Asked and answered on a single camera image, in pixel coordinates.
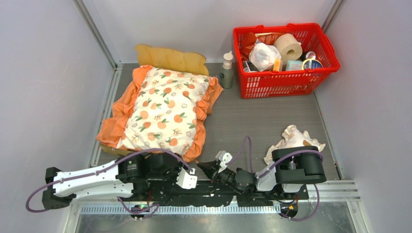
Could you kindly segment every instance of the small white cloth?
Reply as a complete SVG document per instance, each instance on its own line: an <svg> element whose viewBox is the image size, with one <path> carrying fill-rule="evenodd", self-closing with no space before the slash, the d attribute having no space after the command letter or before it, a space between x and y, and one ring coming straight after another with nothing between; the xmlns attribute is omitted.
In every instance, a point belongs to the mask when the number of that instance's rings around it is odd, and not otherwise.
<svg viewBox="0 0 412 233"><path fill-rule="evenodd" d="M320 144L318 140L310 138L308 131L303 131L303 133L300 132L296 125L288 126L282 133L282 136L285 139L280 140L276 146L271 146L266 153L266 156L263 158L266 164L269 164L272 161L272 151L277 149L316 146L319 152L321 152L325 147L325 144Z"/></svg>

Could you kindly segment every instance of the peach pattern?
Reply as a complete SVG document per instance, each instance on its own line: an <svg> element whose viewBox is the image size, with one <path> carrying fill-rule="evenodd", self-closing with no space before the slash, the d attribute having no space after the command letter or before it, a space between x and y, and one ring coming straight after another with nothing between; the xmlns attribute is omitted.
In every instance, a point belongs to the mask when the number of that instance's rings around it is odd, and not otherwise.
<svg viewBox="0 0 412 233"><path fill-rule="evenodd" d="M211 78L153 67L138 93L117 148L163 148L184 155L196 135L196 104Z"/></svg>

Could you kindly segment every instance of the red basket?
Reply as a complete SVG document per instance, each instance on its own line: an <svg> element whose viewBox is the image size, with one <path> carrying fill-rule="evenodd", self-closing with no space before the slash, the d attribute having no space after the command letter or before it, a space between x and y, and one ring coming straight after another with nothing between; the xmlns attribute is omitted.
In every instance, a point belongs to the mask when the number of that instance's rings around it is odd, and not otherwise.
<svg viewBox="0 0 412 233"><path fill-rule="evenodd" d="M314 51L316 60L323 68L295 71L265 71L246 73L242 68L239 48L244 35L252 33L290 33L301 42L303 51ZM340 65L335 52L321 27L316 23L288 24L287 26L242 27L233 30L235 39L236 66L240 83L240 95L243 99L273 96L307 95L312 93Z"/></svg>

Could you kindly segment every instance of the gray tabletop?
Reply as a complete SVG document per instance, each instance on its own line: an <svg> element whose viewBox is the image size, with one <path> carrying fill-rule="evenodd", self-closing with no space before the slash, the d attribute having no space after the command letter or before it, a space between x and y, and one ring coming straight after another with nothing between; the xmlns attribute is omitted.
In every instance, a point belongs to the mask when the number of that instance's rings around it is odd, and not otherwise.
<svg viewBox="0 0 412 233"><path fill-rule="evenodd" d="M222 64L207 63L210 76L217 76ZM118 100L126 87L132 81L132 71L138 64L124 64L115 100ZM213 106L213 113L205 120L206 142L199 162L212 161L220 150L236 155L246 135L252 138L252 161L256 171L262 170L266 164L263 157L268 148L276 145L282 139L282 133L289 125L296 125L300 131L308 131L311 138L320 143L326 143L323 150L323 163L326 177L338 179L327 137L323 128L316 99L313 94L305 96L272 97L260 99L242 99L237 78L233 87L225 89ZM249 149L245 149L239 158L229 168L249 168ZM101 153L99 164L107 163L116 158L113 155ZM206 176L197 169L199 179Z"/></svg>

